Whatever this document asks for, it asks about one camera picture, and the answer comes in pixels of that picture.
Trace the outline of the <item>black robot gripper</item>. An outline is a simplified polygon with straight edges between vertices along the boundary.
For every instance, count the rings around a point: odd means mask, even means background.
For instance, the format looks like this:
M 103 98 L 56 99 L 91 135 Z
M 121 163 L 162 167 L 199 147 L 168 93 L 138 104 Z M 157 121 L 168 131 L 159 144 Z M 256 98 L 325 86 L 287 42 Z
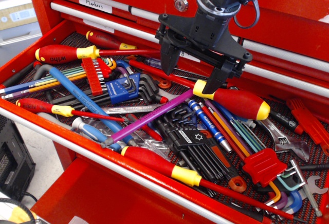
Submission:
M 240 0 L 196 0 L 194 17 L 163 13 L 156 38 L 161 45 L 161 69 L 169 75 L 181 52 L 214 67 L 203 89 L 212 94 L 227 78 L 239 77 L 252 54 L 235 41 L 228 29 L 241 8 Z

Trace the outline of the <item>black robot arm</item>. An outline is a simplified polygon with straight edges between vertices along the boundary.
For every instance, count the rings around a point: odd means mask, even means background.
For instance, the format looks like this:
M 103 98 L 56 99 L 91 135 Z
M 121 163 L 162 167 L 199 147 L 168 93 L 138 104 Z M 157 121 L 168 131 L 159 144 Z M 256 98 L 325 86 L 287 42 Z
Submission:
M 232 38 L 228 25 L 248 2 L 253 2 L 259 17 L 257 0 L 197 0 L 194 17 L 161 14 L 156 38 L 164 73 L 169 75 L 185 52 L 214 67 L 203 94 L 215 92 L 228 78 L 240 77 L 252 54 Z

